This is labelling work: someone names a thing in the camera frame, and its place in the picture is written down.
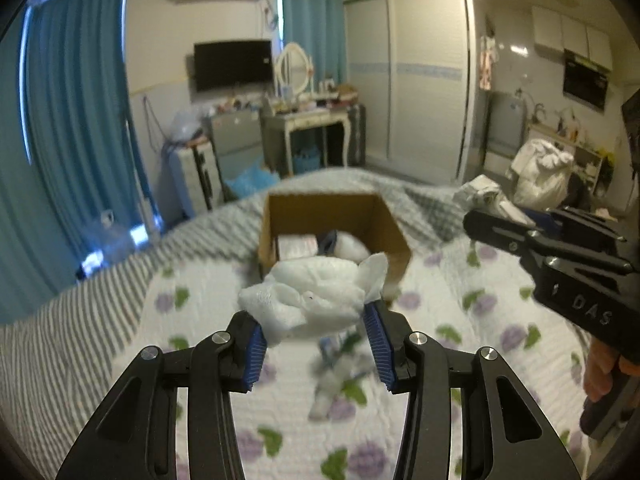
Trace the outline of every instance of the floral bedsheet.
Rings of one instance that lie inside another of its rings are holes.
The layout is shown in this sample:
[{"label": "floral bedsheet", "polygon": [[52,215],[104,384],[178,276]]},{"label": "floral bedsheet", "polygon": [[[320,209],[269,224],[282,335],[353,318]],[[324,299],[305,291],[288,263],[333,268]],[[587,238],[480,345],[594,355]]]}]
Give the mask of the floral bedsheet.
[{"label": "floral bedsheet", "polygon": [[[238,291],[258,279],[250,265],[189,260],[153,278],[140,327],[113,362],[113,381],[141,348],[186,348],[226,327]],[[507,359],[539,403],[578,468],[586,437],[578,420],[584,344],[561,317],[536,304],[532,281],[513,256],[461,237],[443,250],[414,256],[394,308],[411,326],[449,348],[489,345]],[[269,349],[254,390],[232,395],[238,446],[248,480],[390,479],[404,427],[407,396],[392,396],[374,375],[346,384],[328,420],[311,422],[317,342]],[[178,393],[177,472],[188,479],[187,391]],[[450,479],[460,477],[460,392],[452,390]]]}]

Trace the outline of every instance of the green leaf pattern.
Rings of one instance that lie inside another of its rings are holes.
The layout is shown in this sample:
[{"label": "green leaf pattern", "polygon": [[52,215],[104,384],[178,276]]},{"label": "green leaf pattern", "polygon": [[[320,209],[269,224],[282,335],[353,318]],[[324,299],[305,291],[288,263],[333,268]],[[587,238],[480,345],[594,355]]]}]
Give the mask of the green leaf pattern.
[{"label": "green leaf pattern", "polygon": [[329,480],[345,480],[345,469],[347,469],[347,448],[345,447],[332,452],[320,466],[320,471]]},{"label": "green leaf pattern", "polygon": [[520,297],[523,299],[523,301],[527,301],[529,298],[531,298],[532,294],[533,294],[533,287],[532,286],[521,286],[520,287]]},{"label": "green leaf pattern", "polygon": [[462,337],[458,333],[458,331],[453,328],[451,325],[440,325],[436,329],[436,334],[440,337],[443,337],[449,341],[453,341],[454,343],[461,344]]},{"label": "green leaf pattern", "polygon": [[569,445],[569,435],[570,434],[571,434],[571,431],[569,431],[569,430],[564,430],[560,434],[560,440],[562,441],[562,443],[564,444],[565,447],[567,447]]},{"label": "green leaf pattern", "polygon": [[478,253],[475,249],[471,249],[469,254],[466,256],[466,263],[469,267],[473,267],[475,269],[480,268],[480,258],[478,258]]},{"label": "green leaf pattern", "polygon": [[282,448],[282,434],[265,426],[258,428],[258,434],[264,439],[264,449],[267,452],[267,456],[270,458],[277,456]]},{"label": "green leaf pattern", "polygon": [[347,399],[353,400],[357,405],[367,405],[367,396],[358,384],[358,381],[345,381],[342,385],[342,392]]},{"label": "green leaf pattern", "polygon": [[358,332],[350,333],[342,343],[341,354],[352,354],[355,346],[362,341],[362,336]]},{"label": "green leaf pattern", "polygon": [[469,292],[464,298],[462,298],[462,308],[468,311],[471,306],[478,300],[480,296],[482,296],[485,292],[484,288],[480,290],[474,290],[473,292]]},{"label": "green leaf pattern", "polygon": [[184,350],[186,348],[189,348],[189,342],[187,341],[187,338],[181,335],[173,336],[171,339],[169,339],[169,344],[176,350]]},{"label": "green leaf pattern", "polygon": [[175,309],[180,310],[189,299],[189,289],[185,286],[175,287]]},{"label": "green leaf pattern", "polygon": [[538,327],[533,323],[530,324],[527,338],[524,341],[524,349],[529,350],[530,348],[533,348],[541,338],[542,335],[540,334],[540,330],[538,329]]},{"label": "green leaf pattern", "polygon": [[462,396],[460,395],[460,390],[458,388],[451,389],[451,400],[457,405],[462,406]]}]

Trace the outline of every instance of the human hand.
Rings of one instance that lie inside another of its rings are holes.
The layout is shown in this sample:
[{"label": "human hand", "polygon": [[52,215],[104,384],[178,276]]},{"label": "human hand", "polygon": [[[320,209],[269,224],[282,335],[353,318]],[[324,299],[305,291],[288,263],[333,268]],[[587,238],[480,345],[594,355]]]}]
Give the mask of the human hand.
[{"label": "human hand", "polygon": [[[613,387],[611,372],[618,361],[619,353],[596,338],[591,340],[587,367],[584,373],[584,391],[592,402],[598,402]],[[621,357],[618,364],[625,375],[640,376],[640,366]]]}]

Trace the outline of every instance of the sliding closet door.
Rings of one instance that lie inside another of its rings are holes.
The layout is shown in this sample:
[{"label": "sliding closet door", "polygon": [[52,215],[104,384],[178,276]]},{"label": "sliding closet door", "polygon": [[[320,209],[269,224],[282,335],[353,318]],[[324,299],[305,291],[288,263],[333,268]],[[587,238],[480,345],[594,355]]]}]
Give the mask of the sliding closet door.
[{"label": "sliding closet door", "polygon": [[456,178],[465,129],[468,31],[465,0],[389,0],[390,159],[430,184]]},{"label": "sliding closet door", "polygon": [[367,109],[367,160],[384,162],[389,132],[389,22],[386,0],[345,5],[350,82]]}]

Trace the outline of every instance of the metal screw head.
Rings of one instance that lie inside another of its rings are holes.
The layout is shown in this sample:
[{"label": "metal screw head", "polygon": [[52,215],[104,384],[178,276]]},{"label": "metal screw head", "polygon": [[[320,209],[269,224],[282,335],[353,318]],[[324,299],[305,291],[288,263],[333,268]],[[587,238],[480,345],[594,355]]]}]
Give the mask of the metal screw head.
[{"label": "metal screw head", "polygon": [[498,358],[498,351],[490,346],[485,346],[480,350],[480,355],[487,361],[495,361]]},{"label": "metal screw head", "polygon": [[142,357],[145,361],[152,361],[156,357],[158,357],[158,348],[155,346],[147,346],[142,349],[140,352],[140,357]]},{"label": "metal screw head", "polygon": [[214,343],[217,343],[219,345],[228,343],[230,339],[231,339],[231,334],[229,332],[225,332],[224,330],[221,330],[220,332],[216,332],[214,335],[211,336],[211,340]]},{"label": "metal screw head", "polygon": [[414,345],[424,345],[428,339],[427,335],[422,332],[413,332],[412,334],[409,334],[409,341]]}]

